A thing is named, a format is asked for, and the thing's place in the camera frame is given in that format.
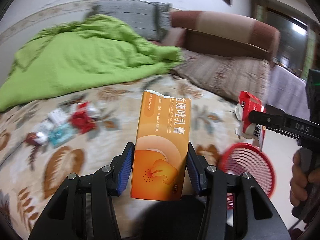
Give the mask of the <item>person's right hand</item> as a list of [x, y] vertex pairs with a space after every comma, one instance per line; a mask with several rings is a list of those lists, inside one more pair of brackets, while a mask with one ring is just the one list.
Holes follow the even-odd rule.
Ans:
[[300, 167], [300, 153], [297, 151], [293, 156], [292, 178], [290, 181], [290, 202], [294, 207], [297, 207], [300, 202], [306, 201], [308, 193], [306, 186], [308, 183], [319, 184], [320, 171], [319, 167], [313, 170], [309, 176], [302, 171]]

